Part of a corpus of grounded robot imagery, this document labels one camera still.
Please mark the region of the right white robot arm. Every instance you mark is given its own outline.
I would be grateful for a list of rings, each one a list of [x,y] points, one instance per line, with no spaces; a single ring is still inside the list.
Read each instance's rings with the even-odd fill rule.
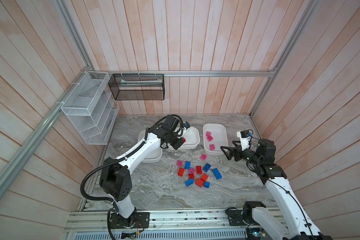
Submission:
[[[243,222],[259,225],[274,240],[330,240],[313,223],[293,192],[284,170],[275,164],[276,146],[273,141],[259,139],[256,150],[244,149],[243,144],[250,138],[234,141],[233,147],[221,147],[228,160],[246,161],[247,167],[254,172],[270,191],[286,224],[283,225],[265,204],[259,201],[245,202],[242,210]]]

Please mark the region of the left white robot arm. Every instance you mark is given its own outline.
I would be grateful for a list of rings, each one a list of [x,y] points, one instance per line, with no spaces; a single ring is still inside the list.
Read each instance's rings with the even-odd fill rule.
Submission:
[[[116,214],[125,220],[136,215],[136,207],[132,204],[130,192],[132,190],[131,174],[136,167],[153,151],[168,148],[179,149],[185,142],[183,133],[190,128],[188,122],[175,114],[159,119],[151,127],[146,128],[144,138],[126,153],[113,159],[104,160],[103,165],[88,173],[82,180],[80,191],[82,196],[91,201],[110,202]],[[107,194],[105,197],[94,197],[85,190],[87,181],[95,173],[101,172],[100,187]]]

